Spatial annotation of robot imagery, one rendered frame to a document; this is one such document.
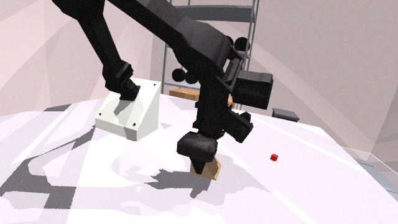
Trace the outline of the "small red block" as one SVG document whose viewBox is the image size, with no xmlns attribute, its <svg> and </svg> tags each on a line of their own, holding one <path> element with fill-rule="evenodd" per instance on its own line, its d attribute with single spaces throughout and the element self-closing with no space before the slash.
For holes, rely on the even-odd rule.
<svg viewBox="0 0 398 224">
<path fill-rule="evenodd" d="M 276 161 L 277 160 L 277 158 L 278 158 L 278 155 L 276 155 L 276 154 L 271 154 L 271 160 L 272 161 Z"/>
</svg>

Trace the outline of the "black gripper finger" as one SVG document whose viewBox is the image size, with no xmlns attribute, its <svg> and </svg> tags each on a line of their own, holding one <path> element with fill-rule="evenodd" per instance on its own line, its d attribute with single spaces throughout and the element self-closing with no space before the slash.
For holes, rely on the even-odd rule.
<svg viewBox="0 0 398 224">
<path fill-rule="evenodd" d="M 189 157 L 190 158 L 190 157 Z M 192 162 L 193 168 L 197 174 L 201 174 L 203 172 L 204 166 L 206 162 L 199 161 L 193 158 L 190 158 L 190 161 Z"/>
<path fill-rule="evenodd" d="M 222 138 L 225 135 L 225 133 L 226 133 L 225 131 L 222 131 L 221 134 L 216 134 L 215 139 L 219 140 L 220 138 Z"/>
</svg>

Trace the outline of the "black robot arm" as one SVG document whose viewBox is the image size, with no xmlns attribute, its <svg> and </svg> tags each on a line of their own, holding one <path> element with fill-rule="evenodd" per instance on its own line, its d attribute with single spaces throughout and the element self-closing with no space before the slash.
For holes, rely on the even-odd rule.
<svg viewBox="0 0 398 224">
<path fill-rule="evenodd" d="M 190 19 L 166 0 L 108 0 L 168 44 L 182 65 L 201 81 L 200 97 L 214 101 L 267 109 L 273 74 L 243 70 L 244 58 L 222 32 L 206 22 Z M 76 19 L 103 64 L 105 88 L 119 93 L 120 100 L 135 101 L 141 88 L 132 80 L 131 64 L 120 59 L 105 21 L 105 0 L 52 0 L 60 10 Z M 230 60 L 226 71 L 223 67 Z M 226 107 L 218 128 L 239 143 L 253 129 L 251 114 Z"/>
</svg>

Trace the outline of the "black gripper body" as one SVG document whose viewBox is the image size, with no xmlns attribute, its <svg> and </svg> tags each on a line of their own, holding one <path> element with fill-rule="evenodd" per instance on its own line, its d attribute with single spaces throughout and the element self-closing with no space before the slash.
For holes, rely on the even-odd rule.
<svg viewBox="0 0 398 224">
<path fill-rule="evenodd" d="M 212 162 L 215 158 L 218 142 L 216 134 L 221 134 L 223 128 L 218 128 L 222 113 L 225 114 L 228 101 L 214 101 L 201 98 L 195 103 L 197 118 L 192 128 L 198 132 L 188 132 L 177 141 L 177 153 L 203 162 Z"/>
</svg>

